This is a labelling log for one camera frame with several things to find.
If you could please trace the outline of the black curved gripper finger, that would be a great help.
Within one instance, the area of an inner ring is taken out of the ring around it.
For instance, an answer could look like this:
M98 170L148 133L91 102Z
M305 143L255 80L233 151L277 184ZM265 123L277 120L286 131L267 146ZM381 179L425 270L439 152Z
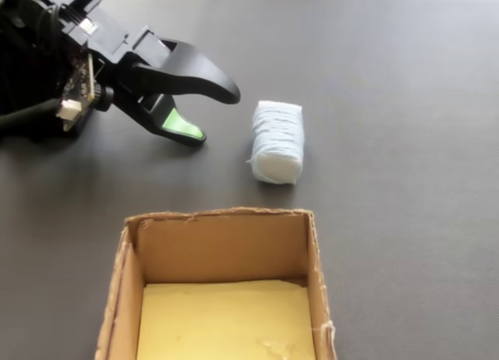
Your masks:
M138 59L131 67L132 78L147 93L199 94L223 104L240 102L234 80L191 44L166 40L147 29L133 44L133 53Z

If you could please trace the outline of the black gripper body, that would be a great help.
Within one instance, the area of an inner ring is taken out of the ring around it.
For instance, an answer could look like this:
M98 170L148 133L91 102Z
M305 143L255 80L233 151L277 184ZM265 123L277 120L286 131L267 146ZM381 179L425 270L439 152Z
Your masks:
M133 53L137 39L129 41L100 3L57 0L57 59L71 72L62 90L59 118L82 118L111 104L131 117L133 104L146 96L131 73L138 59Z

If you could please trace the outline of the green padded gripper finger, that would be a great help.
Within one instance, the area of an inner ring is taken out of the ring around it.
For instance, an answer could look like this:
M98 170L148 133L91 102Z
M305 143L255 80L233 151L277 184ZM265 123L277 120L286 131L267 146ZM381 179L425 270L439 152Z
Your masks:
M131 117L148 132L186 146L198 147L206 141L206 134L179 113L172 96L145 96L133 104Z

